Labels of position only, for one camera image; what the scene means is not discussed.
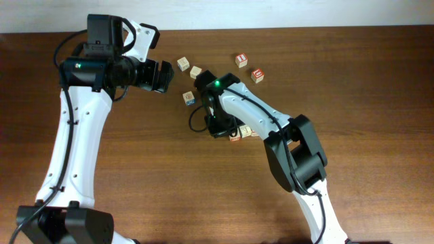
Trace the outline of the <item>wooden block red side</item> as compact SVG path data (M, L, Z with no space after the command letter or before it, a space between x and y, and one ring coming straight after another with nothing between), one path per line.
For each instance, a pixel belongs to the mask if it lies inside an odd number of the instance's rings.
M239 134L237 134L236 136L232 136L232 135L229 136L229 140L231 142L238 141L240 139L241 139L241 136Z

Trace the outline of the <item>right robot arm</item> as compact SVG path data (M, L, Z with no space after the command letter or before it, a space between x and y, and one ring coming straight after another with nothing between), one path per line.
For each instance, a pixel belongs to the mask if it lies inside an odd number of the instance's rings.
M232 73L206 70L194 86L205 109L205 130L214 138L238 136L247 125L264 143L277 183L292 193L308 222L313 243L350 243L332 207L326 180L328 159L311 121L291 117L256 97Z

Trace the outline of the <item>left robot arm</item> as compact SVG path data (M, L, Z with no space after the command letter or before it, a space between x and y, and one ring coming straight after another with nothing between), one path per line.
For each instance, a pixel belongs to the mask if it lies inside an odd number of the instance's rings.
M94 175L102 130L117 89L165 93L174 76L169 62L148 58L160 34L127 18L90 14L87 40L56 63L60 120L50 166L35 204L22 205L16 233L33 243L128 243L113 216L95 209Z

